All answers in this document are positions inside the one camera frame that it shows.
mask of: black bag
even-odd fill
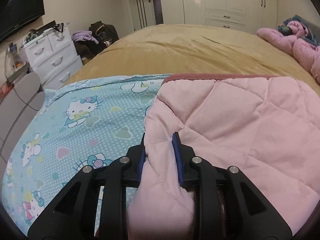
[[[107,25],[101,21],[92,24],[89,31],[92,31],[92,36],[99,42],[109,41],[110,44],[113,44],[119,40],[116,28],[113,25]]]

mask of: light blue blanket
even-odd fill
[[[83,166],[109,165],[140,144],[144,117],[166,76],[99,78],[45,91],[44,106],[12,152],[2,185],[3,205],[24,234]],[[134,193],[127,188],[127,204]]]

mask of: polka dot pattern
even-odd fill
[[[84,165],[109,165],[111,161],[126,155],[129,147],[140,144],[146,110],[153,103],[153,100],[141,98],[156,95],[161,79],[166,76],[99,78],[78,82],[58,91],[45,91],[44,106],[12,152],[12,166],[7,167],[2,183],[4,207],[25,235],[35,220],[28,220],[23,205],[27,196],[30,199],[30,193],[37,192],[46,207]],[[131,90],[135,84],[143,84],[139,93]],[[87,125],[84,121],[72,128],[65,126],[68,119],[66,111],[70,103],[94,96],[97,96],[99,106],[90,112],[90,116],[98,117],[95,119],[97,121],[93,125]],[[28,143],[31,146],[39,145],[41,150],[38,155],[30,156],[28,164],[23,167],[22,152]],[[58,158],[59,148],[67,148],[70,152]],[[135,188],[127,188],[127,206],[135,191]],[[96,229],[99,225],[101,202],[98,202]]]

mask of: purple cloth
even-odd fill
[[[96,44],[99,44],[99,41],[97,41],[97,39],[92,36],[91,31],[75,32],[72,35],[72,40],[73,41],[94,41]]]

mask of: silver screw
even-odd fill
[[[238,169],[238,167],[236,167],[236,166],[231,166],[231,167],[229,168],[229,171],[230,171],[231,173],[238,173],[238,172],[239,172],[239,169]]]
[[[193,158],[192,158],[192,162],[194,162],[194,163],[200,163],[200,162],[202,162],[202,159],[201,159],[200,157],[193,157]]]
[[[84,166],[84,167],[82,168],[82,171],[83,171],[84,173],[89,173],[89,172],[92,171],[92,167],[91,167],[90,165]]]
[[[128,163],[130,161],[130,159],[129,159],[129,157],[127,157],[127,156],[124,156],[124,157],[121,157],[120,158],[120,162],[121,163]]]

